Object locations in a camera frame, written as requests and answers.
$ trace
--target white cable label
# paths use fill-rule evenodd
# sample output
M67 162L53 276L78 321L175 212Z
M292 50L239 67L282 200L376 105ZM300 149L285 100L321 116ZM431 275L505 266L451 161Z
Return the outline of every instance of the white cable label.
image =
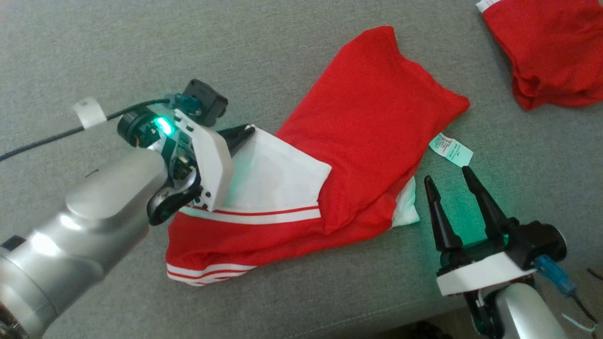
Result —
M105 113L95 98L86 98L73 105L72 108L86 130L107 121Z
M429 147L459 167L468 166L473 157L472 150L442 133L431 140Z

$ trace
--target white stripe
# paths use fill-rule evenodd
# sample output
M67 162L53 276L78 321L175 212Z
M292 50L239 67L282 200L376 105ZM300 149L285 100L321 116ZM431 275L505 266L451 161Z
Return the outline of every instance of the white stripe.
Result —
M208 274L207 276L202 277L202 278L191 279L191 278L185 278L185 277L181 277L181 276L175 276L168 272L168 278L176 280L176 281L186 282L187 284L189 284L189 283L211 284L212 282L219 282L219 281L226 280L226 279L221 279L221 278L238 277L238 276L242 276L245 273L247 273L247 272L246 271L245 272L218 272L218 273Z
M234 212L234 213L278 213L278 212L287 213L287 211L290 211L292 209L310 208L310 207L316 207L316 208L318 208L318 201L315 201L315 202L312 202L312 203L307 203L307 204L296 205L295 207L286 208L286 209L274 209L274 208L272 208L272 209L270 209L270 208L258 208L258 209L245 208L245 209L241 209L241 208L220 207L218 209L218 211Z
M478 2L476 4L476 6L478 7L478 10L480 11L480 13L483 13L485 10L490 8L490 6L494 5L495 3L499 2L499 1L500 0L481 0L480 2Z
M188 276L189 278L200 277L206 273L213 272L213 271L224 271L224 270L248 271L248 270L252 270L257 267L257 266L239 265L239 264L213 264L213 265L207 266L204 270L197 271L197 270L189 270L188 268L181 268L181 267L170 265L170 264L167 264L167 266L168 266L168 271L170 271L172 273Z
M320 209L306 209L297 212L267 214L267 215L233 215L222 213L211 213L201 209L183 207L180 212L192 217L208 220L223 221L225 223L245 224L245 225L267 225L290 223L292 221L301 221L320 218Z

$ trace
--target gray fabric surface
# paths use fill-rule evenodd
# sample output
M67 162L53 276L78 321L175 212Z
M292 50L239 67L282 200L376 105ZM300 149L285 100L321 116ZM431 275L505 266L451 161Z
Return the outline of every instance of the gray fabric surface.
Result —
M567 267L600 263L603 106L524 112L474 0L0 1L0 151L78 126L69 107L89 95L111 113L191 78L230 100L218 127L274 132L343 44L384 24L405 56L469 97L447 134L475 152L502 208L563 231ZM0 163L0 238L26 234L67 185L123 152L115 126ZM476 237L482 221L460 169L428 151L417 178L426 174L451 222ZM351 338L461 306L437 290L421 184L417 210L419 224L203 288L167 279L166 229L153 228L46 337Z

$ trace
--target blue connector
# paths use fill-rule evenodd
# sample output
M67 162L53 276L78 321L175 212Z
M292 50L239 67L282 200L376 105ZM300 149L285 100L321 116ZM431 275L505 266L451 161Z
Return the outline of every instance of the blue connector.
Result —
M576 293L576 285L569 280L567 273L565 273L565 271L563 271L548 255L537 257L534 268L536 268L540 274L552 281L559 289L559 292L565 297L571 297Z
M195 115L195 112L200 109L199 101L196 98L181 93L167 95L165 98L169 99L169 103L166 104L167 108L179 109L187 115Z

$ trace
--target white label tag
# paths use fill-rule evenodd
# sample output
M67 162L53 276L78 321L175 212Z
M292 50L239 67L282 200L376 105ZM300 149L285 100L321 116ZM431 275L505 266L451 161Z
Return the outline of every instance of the white label tag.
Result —
M107 121L107 117L95 98L89 97L72 106L85 129Z
M473 157L472 150L442 133L431 140L429 147L459 167L468 166Z
M478 2L475 5L478 7L479 12L483 13L485 10L490 8L490 6L494 5L495 3L499 2L499 1L500 0L481 0L480 2Z

